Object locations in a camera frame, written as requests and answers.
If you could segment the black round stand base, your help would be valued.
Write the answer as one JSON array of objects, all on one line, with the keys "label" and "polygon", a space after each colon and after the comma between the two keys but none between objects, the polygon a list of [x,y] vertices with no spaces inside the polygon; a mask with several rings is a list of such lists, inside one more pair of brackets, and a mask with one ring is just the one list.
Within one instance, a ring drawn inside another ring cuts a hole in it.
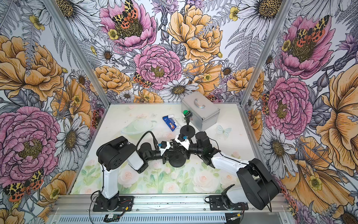
[{"label": "black round stand base", "polygon": [[190,125],[189,126],[185,125],[180,129],[180,135],[186,136],[187,139],[191,139],[195,135],[195,129]]}]

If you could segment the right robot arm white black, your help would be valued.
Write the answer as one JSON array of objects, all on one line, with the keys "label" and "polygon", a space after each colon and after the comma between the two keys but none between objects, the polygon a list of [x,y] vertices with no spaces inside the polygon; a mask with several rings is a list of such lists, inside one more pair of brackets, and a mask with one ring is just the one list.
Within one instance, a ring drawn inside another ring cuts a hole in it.
[{"label": "right robot arm white black", "polygon": [[193,143],[189,137],[180,134],[172,140],[172,148],[181,153],[184,160],[196,155],[207,166],[237,176],[240,185],[232,184],[221,193],[225,209],[233,209],[242,203],[250,203],[259,210],[265,207],[271,209],[271,201],[281,192],[281,188],[261,160],[239,160],[225,155],[218,147],[212,146],[213,139],[206,132],[197,133],[195,138],[196,142]]}]

